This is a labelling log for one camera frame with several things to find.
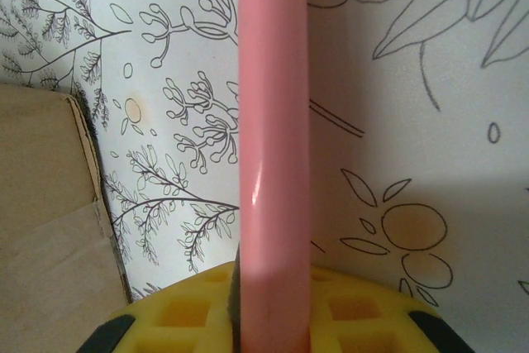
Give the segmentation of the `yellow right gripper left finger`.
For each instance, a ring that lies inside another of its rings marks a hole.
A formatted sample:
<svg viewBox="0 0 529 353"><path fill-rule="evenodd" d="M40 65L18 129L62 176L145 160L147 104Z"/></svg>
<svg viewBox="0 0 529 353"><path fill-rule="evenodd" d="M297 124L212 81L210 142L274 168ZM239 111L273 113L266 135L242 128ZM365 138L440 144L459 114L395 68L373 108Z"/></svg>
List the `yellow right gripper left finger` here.
<svg viewBox="0 0 529 353"><path fill-rule="evenodd" d="M80 346L82 352L233 352L228 262L161 289L114 312Z"/></svg>

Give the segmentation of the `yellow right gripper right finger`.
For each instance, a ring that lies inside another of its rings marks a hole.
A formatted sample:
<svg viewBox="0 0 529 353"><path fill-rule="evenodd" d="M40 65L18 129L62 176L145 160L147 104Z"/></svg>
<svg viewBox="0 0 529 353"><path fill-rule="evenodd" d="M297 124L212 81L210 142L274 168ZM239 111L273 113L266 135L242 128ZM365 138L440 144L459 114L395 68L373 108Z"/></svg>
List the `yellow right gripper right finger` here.
<svg viewBox="0 0 529 353"><path fill-rule="evenodd" d="M465 353L470 345L426 304L383 285L314 266L311 351Z"/></svg>

